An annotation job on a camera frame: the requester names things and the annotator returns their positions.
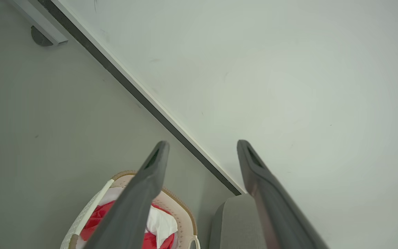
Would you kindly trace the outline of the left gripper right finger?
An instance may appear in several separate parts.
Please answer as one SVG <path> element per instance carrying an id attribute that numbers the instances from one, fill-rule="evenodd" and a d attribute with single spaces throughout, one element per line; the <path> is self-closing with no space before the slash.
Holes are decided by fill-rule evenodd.
<path id="1" fill-rule="evenodd" d="M 246 140 L 237 142 L 245 189 L 254 198 L 269 249 L 326 249 L 316 229 Z"/>

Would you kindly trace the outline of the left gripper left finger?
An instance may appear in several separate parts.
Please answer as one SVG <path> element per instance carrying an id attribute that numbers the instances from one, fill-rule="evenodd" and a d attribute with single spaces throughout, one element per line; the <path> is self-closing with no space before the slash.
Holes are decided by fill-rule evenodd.
<path id="1" fill-rule="evenodd" d="M 170 145 L 160 141 L 115 201 L 86 249 L 140 249 L 152 201 L 161 192 Z"/>

